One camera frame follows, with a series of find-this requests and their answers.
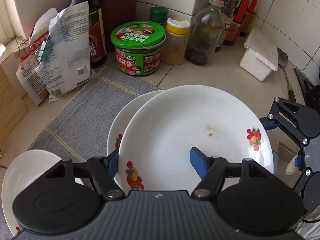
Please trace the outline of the white plate at left edge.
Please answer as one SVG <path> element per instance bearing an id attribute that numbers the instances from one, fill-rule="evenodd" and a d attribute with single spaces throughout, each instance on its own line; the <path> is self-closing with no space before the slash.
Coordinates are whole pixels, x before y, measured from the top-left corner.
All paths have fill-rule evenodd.
<path id="1" fill-rule="evenodd" d="M 12 211 L 14 199 L 60 160 L 59 156 L 45 150 L 29 150 L 17 156 L 9 165 L 3 179 L 1 201 L 11 236 L 15 237 L 21 230 Z"/>

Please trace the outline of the yellow-lid spice jar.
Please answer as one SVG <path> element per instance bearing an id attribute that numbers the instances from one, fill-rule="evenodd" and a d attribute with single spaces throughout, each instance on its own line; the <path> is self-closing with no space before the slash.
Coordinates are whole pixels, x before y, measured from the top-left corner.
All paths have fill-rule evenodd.
<path id="1" fill-rule="evenodd" d="M 188 43 L 190 22 L 179 18 L 168 18 L 165 29 L 166 38 L 163 43 L 162 61 L 166 64 L 183 63 Z"/>

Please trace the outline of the white red-print bag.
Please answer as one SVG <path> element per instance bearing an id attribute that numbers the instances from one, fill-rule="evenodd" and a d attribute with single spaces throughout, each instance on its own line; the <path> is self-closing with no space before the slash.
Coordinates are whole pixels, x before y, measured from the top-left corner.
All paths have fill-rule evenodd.
<path id="1" fill-rule="evenodd" d="M 36 51 L 49 35 L 50 20 L 57 15 L 55 8 L 46 11 L 35 23 L 28 40 L 18 42 L 15 57 L 20 60 L 16 77 L 23 89 L 39 105 L 48 95 L 46 85 L 36 73 L 39 63 L 36 59 Z"/>

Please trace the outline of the dark soy sauce bottle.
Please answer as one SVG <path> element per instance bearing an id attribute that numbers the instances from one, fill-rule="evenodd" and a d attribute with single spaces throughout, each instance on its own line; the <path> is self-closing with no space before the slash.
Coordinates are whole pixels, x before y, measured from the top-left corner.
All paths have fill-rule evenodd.
<path id="1" fill-rule="evenodd" d="M 107 50 L 101 5 L 98 0 L 71 0 L 71 5 L 82 2 L 89 5 L 89 52 L 91 68 L 95 69 L 105 63 Z"/>

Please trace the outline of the dark sauce bottle red label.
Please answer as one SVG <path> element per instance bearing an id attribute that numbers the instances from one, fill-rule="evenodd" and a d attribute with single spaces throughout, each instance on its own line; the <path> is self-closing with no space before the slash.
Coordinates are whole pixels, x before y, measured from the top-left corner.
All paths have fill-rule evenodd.
<path id="1" fill-rule="evenodd" d="M 221 49 L 223 42 L 225 41 L 225 38 L 229 32 L 230 26 L 234 20 L 234 11 L 240 5 L 241 0 L 223 0 L 223 2 L 224 6 L 221 8 L 221 13 L 225 21 L 225 29 L 218 41 L 215 52 L 218 52 Z"/>

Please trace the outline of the white plastic lidded box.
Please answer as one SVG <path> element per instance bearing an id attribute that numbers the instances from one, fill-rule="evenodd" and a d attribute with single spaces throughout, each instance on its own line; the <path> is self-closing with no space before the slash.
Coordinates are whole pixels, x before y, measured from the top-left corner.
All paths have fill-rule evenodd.
<path id="1" fill-rule="evenodd" d="M 276 44 L 259 29 L 253 28 L 244 43 L 246 49 L 239 66 L 264 82 L 271 72 L 278 71 Z"/>

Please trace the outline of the green-lid sauce jar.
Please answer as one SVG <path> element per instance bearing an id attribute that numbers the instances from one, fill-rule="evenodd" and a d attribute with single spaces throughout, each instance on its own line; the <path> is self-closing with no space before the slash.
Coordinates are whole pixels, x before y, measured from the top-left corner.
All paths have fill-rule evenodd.
<path id="1" fill-rule="evenodd" d="M 160 67 L 165 29 L 151 21 L 133 21 L 120 25 L 111 33 L 116 64 L 132 76 L 146 76 Z"/>

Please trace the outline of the bamboo cutting board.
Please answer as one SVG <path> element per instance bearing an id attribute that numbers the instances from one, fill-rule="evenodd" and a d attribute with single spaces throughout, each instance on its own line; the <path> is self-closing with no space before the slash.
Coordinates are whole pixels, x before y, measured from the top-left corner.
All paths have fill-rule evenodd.
<path id="1" fill-rule="evenodd" d="M 28 113 L 22 100 L 26 92 L 14 74 L 15 70 L 1 64 L 1 145 Z"/>

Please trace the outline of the white blue-print bag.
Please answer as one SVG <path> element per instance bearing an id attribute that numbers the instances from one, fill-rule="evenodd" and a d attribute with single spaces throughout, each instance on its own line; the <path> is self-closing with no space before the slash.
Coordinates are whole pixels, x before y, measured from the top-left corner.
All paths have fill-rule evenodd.
<path id="1" fill-rule="evenodd" d="M 38 51 L 36 74 L 56 101 L 92 78 L 89 51 L 89 5 L 82 2 L 59 12 Z"/>

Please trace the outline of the red-label bottle at back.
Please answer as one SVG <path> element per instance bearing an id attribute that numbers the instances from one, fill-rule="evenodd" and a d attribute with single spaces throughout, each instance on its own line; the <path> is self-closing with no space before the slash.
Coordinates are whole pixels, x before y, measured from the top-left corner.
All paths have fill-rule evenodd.
<path id="1" fill-rule="evenodd" d="M 223 42 L 224 45 L 232 46 L 239 36 L 245 37 L 249 33 L 259 2 L 260 0 L 241 0 L 233 13 L 233 22 Z"/>

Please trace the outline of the green-cap small bottle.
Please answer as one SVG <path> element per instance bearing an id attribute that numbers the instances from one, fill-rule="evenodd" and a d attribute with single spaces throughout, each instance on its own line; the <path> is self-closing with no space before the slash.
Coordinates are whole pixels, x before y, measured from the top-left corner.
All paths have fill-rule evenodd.
<path id="1" fill-rule="evenodd" d="M 160 24 L 163 28 L 167 25 L 168 9 L 165 7 L 151 7 L 149 9 L 149 21 Z"/>

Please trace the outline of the dark red knife block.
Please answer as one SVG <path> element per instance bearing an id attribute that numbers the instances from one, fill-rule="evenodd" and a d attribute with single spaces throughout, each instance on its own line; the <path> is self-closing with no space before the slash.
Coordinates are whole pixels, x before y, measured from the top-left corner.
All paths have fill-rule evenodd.
<path id="1" fill-rule="evenodd" d="M 114 51 L 111 33 L 116 27 L 136 19 L 136 0 L 98 0 L 101 5 L 107 52 Z"/>

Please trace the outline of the clear glass bottle red cap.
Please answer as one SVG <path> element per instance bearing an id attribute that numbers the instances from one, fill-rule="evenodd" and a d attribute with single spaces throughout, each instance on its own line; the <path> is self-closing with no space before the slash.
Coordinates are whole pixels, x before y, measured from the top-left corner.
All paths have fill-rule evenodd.
<path id="1" fill-rule="evenodd" d="M 189 62 L 204 66 L 210 61 L 225 29 L 223 6 L 223 0 L 209 0 L 209 5 L 193 17 L 185 51 Z"/>

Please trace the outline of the white plate with fruit print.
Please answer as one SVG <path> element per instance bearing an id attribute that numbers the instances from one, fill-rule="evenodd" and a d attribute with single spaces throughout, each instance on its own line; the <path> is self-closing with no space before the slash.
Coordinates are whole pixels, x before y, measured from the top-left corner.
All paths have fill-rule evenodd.
<path id="1" fill-rule="evenodd" d="M 124 192 L 191 192 L 201 180 L 190 162 L 193 147 L 274 171 L 269 138 L 253 111 L 223 90 L 188 85 L 159 93 L 135 113 L 121 139 L 115 180 Z"/>

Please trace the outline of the grey checked dish mat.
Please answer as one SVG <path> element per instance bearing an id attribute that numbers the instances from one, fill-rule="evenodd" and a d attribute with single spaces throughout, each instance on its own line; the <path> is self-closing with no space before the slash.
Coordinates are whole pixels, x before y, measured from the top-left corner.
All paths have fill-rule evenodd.
<path id="1" fill-rule="evenodd" d="M 44 100 L 36 106 L 25 96 L 29 112 L 1 146 L 1 165 L 9 166 L 27 150 L 45 150 L 74 162 L 106 155 L 108 132 L 117 114 L 154 90 L 157 87 L 143 79 L 105 66 L 89 83 L 56 102 Z"/>

